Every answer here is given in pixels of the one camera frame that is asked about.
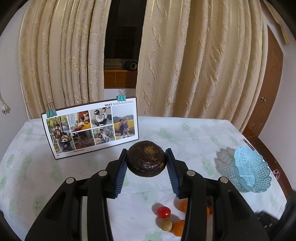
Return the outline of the dark brown round fruit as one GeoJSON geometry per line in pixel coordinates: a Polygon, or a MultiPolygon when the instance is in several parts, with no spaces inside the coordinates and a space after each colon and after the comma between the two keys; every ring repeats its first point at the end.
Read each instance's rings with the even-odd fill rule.
{"type": "Polygon", "coordinates": [[[140,141],[127,151],[126,164],[129,170],[140,177],[154,177],[167,165],[163,149],[151,141],[140,141]]]}

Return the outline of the light blue lattice basket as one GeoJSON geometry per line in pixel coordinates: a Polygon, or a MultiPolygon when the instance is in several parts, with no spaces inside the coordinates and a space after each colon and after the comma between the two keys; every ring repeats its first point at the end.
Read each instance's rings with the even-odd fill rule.
{"type": "Polygon", "coordinates": [[[263,157],[250,147],[237,147],[234,152],[234,173],[247,191],[265,192],[271,186],[270,169],[263,157]]]}

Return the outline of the orange tangerine behind finger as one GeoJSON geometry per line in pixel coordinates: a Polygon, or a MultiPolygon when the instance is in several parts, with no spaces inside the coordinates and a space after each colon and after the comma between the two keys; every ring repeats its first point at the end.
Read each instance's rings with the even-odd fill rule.
{"type": "Polygon", "coordinates": [[[183,212],[183,213],[186,213],[187,211],[187,204],[188,204],[188,200],[187,199],[183,199],[181,204],[180,204],[180,210],[183,212]]]}

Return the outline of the small orange tangerine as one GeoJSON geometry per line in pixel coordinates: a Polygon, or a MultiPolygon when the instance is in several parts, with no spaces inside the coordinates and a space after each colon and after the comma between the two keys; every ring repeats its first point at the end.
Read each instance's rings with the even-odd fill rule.
{"type": "Polygon", "coordinates": [[[184,230],[184,224],[185,224],[184,220],[177,221],[171,229],[172,233],[177,237],[181,237],[184,230]]]}

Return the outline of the white floral tablecloth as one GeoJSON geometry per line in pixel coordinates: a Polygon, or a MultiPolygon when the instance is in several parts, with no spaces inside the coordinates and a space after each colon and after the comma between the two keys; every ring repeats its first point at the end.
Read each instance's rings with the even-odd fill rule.
{"type": "Polygon", "coordinates": [[[74,156],[56,160],[49,146],[43,122],[27,121],[11,142],[1,162],[1,211],[14,232],[25,238],[47,202],[69,177],[82,180],[105,169],[127,149],[127,172],[121,193],[108,201],[115,240],[176,240],[159,228],[156,210],[167,206],[171,221],[184,219],[184,202],[172,191],[165,166],[165,150],[205,178],[222,176],[240,191],[253,211],[266,211],[280,218],[286,197],[265,163],[259,164],[261,184],[256,193],[241,186],[234,171],[234,152],[246,147],[241,132],[226,120],[192,118],[148,118],[138,120],[139,139],[123,138],[116,145],[109,140],[103,148],[101,133],[118,137],[117,126],[72,133],[74,156]]]}

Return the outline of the small tan longan fruit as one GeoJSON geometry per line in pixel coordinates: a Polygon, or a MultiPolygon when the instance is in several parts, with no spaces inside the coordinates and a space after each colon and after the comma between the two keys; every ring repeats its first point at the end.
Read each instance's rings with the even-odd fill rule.
{"type": "Polygon", "coordinates": [[[169,219],[164,219],[159,224],[159,227],[165,232],[170,232],[173,227],[173,223],[169,219]]]}

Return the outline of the red cherry tomato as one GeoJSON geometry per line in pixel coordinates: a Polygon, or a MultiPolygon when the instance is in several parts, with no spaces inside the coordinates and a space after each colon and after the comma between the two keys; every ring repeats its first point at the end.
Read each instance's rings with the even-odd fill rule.
{"type": "Polygon", "coordinates": [[[166,219],[171,216],[171,210],[166,206],[161,206],[157,209],[157,216],[161,219],[166,219]]]}

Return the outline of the photo collage display board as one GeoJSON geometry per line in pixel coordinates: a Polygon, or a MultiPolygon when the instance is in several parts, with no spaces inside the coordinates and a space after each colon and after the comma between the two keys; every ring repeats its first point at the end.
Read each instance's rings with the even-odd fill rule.
{"type": "Polygon", "coordinates": [[[101,150],[139,138],[137,99],[126,97],[56,109],[41,115],[46,137],[56,160],[101,150]]]}

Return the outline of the teal binder clip left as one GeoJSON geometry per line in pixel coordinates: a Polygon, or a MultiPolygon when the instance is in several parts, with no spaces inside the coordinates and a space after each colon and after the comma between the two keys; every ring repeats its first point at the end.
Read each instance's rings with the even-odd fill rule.
{"type": "Polygon", "coordinates": [[[55,104],[53,102],[50,102],[47,104],[48,110],[46,111],[47,118],[53,118],[57,115],[55,104]]]}

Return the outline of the teal binder clip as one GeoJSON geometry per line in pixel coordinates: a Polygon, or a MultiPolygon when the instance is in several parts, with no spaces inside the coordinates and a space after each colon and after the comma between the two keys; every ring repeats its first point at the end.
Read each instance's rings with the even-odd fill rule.
{"type": "Polygon", "coordinates": [[[125,90],[124,89],[119,89],[118,90],[118,95],[116,97],[118,102],[123,102],[126,101],[126,95],[125,95],[125,90]]]}
{"type": "Polygon", "coordinates": [[[57,115],[55,104],[53,102],[50,102],[47,104],[48,110],[46,111],[47,118],[53,118],[57,115]]]}

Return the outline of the teal binder clip right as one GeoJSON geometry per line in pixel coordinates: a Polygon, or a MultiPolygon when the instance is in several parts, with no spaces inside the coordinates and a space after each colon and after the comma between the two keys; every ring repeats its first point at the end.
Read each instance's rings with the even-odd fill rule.
{"type": "Polygon", "coordinates": [[[124,89],[119,89],[118,90],[118,95],[116,97],[118,102],[123,102],[126,101],[126,95],[125,95],[125,90],[124,89]]]}

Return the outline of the beige curtain right panel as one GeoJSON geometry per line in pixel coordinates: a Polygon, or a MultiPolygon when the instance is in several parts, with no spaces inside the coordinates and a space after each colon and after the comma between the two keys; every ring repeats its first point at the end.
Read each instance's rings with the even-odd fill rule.
{"type": "Polygon", "coordinates": [[[148,1],[138,114],[228,120],[242,131],[259,97],[266,61],[259,1],[148,1]]]}

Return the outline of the beige curtain panel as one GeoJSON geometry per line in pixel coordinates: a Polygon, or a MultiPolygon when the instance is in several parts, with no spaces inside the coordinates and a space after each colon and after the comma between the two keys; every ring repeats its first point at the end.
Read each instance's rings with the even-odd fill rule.
{"type": "Polygon", "coordinates": [[[19,38],[22,91],[30,119],[104,99],[110,1],[31,1],[19,38]]]}
{"type": "Polygon", "coordinates": [[[148,1],[138,114],[228,120],[242,131],[259,97],[266,61],[259,1],[148,1]]]}

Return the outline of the brown wooden door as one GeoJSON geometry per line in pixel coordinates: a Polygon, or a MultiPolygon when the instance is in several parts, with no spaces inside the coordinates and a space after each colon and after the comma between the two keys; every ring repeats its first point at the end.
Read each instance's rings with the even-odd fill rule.
{"type": "Polygon", "coordinates": [[[247,138],[259,137],[263,130],[270,112],[273,108],[283,66],[283,52],[270,28],[268,30],[268,53],[262,87],[252,115],[243,131],[247,138]]]}

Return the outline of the beige curtain left panel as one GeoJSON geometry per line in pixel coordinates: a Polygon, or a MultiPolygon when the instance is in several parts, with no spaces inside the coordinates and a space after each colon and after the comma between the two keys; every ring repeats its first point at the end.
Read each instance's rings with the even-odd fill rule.
{"type": "Polygon", "coordinates": [[[104,99],[110,1],[31,1],[19,38],[22,91],[30,119],[104,99]]]}

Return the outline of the wooden bed frame rail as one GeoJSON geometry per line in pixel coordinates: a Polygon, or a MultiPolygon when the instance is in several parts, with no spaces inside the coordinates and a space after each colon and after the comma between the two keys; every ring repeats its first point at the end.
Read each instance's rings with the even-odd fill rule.
{"type": "Polygon", "coordinates": [[[283,190],[285,197],[288,198],[290,193],[292,192],[292,186],[277,159],[257,136],[250,134],[248,132],[243,132],[243,135],[250,142],[250,144],[252,144],[255,147],[255,149],[259,152],[263,159],[268,163],[269,168],[272,172],[274,169],[279,169],[280,178],[277,181],[281,189],[283,190]]]}

